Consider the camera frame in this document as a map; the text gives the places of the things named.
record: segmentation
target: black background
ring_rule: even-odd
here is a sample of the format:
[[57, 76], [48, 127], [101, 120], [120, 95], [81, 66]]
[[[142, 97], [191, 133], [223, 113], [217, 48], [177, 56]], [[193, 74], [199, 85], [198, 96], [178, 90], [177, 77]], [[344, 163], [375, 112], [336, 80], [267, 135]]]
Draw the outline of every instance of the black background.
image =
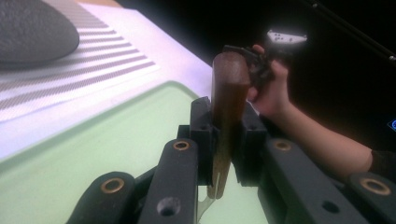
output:
[[[118, 0], [139, 10], [211, 64], [224, 45], [262, 42], [268, 30], [307, 35], [290, 70], [290, 98], [324, 126], [377, 150], [396, 150], [396, 66], [299, 0]], [[394, 1], [322, 0], [327, 9], [396, 52]]]

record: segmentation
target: finger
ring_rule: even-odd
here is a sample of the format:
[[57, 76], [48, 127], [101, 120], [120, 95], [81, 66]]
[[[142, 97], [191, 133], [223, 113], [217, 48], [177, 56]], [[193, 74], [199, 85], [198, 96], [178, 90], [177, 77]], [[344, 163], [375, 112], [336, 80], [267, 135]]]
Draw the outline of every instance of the finger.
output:
[[287, 77], [289, 73], [289, 70], [276, 60], [271, 62], [271, 69], [276, 77]]
[[264, 54], [264, 48], [260, 45], [253, 45], [252, 47], [254, 50], [256, 50], [257, 52], [259, 52], [260, 54]]
[[259, 92], [257, 91], [257, 89], [255, 87], [250, 87], [247, 91], [247, 100], [250, 102], [254, 102], [257, 98], [257, 94]]

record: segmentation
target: human arm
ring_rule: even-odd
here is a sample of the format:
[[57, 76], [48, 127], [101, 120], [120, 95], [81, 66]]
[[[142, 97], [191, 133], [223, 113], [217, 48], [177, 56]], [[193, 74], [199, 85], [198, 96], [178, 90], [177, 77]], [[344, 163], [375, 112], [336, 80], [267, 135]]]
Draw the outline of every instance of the human arm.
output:
[[[253, 46], [258, 52], [260, 46]], [[353, 173], [369, 171], [372, 150], [320, 125], [290, 102], [288, 69], [271, 62], [274, 77], [260, 91], [250, 88], [247, 98], [253, 106], [304, 149], [327, 171], [346, 180]]]

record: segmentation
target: black sleeve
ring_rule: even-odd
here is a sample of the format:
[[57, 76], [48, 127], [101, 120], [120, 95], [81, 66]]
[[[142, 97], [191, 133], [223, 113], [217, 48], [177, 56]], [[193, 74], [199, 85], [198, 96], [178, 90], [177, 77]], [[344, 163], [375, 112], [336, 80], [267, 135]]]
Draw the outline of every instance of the black sleeve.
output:
[[396, 153], [373, 150], [372, 155], [373, 164], [369, 171], [396, 183]]

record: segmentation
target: hole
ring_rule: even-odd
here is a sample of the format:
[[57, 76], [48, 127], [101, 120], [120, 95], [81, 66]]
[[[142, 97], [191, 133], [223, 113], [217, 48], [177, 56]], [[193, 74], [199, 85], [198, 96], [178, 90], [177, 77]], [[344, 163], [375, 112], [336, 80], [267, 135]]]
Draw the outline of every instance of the hole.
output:
[[379, 180], [372, 178], [362, 178], [361, 185], [371, 191], [372, 193], [379, 195], [390, 195], [390, 188]]
[[174, 149], [176, 150], [186, 150], [189, 147], [190, 144], [188, 142], [178, 141], [174, 143]]
[[121, 178], [111, 178], [103, 182], [101, 190], [103, 193], [115, 193], [123, 188], [125, 182]]
[[325, 201], [322, 204], [322, 208], [324, 208], [324, 210], [333, 213], [333, 214], [337, 214], [340, 212], [340, 209], [338, 208], [338, 206], [335, 203], [329, 202], [329, 201]]
[[163, 217], [172, 217], [180, 212], [180, 207], [178, 198], [167, 197], [157, 204], [157, 212]]

